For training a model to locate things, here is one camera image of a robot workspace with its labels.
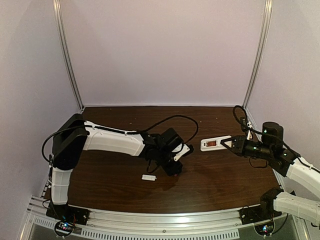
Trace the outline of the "white remote control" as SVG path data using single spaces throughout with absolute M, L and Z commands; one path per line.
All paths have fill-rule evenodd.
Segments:
M 221 141 L 229 139 L 230 137 L 230 135 L 225 135 L 202 139 L 200 142 L 200 150 L 202 152 L 226 150 L 227 148 L 221 144 Z

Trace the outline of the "white battery cover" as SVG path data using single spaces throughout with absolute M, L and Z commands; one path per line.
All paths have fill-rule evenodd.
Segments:
M 155 175 L 149 175 L 149 174 L 143 174 L 141 176 L 141 179 L 144 180 L 144 181 L 156 181 L 157 180 L 157 177 Z

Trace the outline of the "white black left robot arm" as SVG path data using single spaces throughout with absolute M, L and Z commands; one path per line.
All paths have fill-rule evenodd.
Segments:
M 70 178 L 83 151 L 106 151 L 154 161 L 168 176 L 181 173 L 181 157 L 191 151 L 173 129 L 162 134 L 128 131 L 95 124 L 74 114 L 52 135 L 52 213 L 61 222 L 72 218 L 68 206 Z

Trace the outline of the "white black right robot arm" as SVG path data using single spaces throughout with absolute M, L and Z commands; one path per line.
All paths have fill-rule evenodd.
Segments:
M 283 141 L 284 129 L 276 122 L 262 125 L 260 141 L 237 135 L 221 140 L 221 145 L 239 157 L 265 160 L 267 165 L 284 178 L 305 187 L 315 196 L 320 195 L 320 171 Z M 273 188 L 260 198 L 256 210 L 259 220 L 268 220 L 275 212 L 283 212 L 307 220 L 315 226 L 320 224 L 320 203 L 295 196 L 283 189 Z

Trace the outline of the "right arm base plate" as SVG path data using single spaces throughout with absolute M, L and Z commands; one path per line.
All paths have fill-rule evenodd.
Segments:
M 273 218 L 282 215 L 282 213 L 279 211 L 273 210 L 271 212 L 267 212 L 266 210 L 262 209 L 260 204 L 255 206 L 245 205 L 238 210 L 238 213 L 242 225 L 272 220 Z

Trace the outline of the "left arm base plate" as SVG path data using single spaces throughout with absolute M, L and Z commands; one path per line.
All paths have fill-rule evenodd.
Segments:
M 52 205 L 46 210 L 46 216 L 70 224 L 86 225 L 90 211 L 70 205 Z

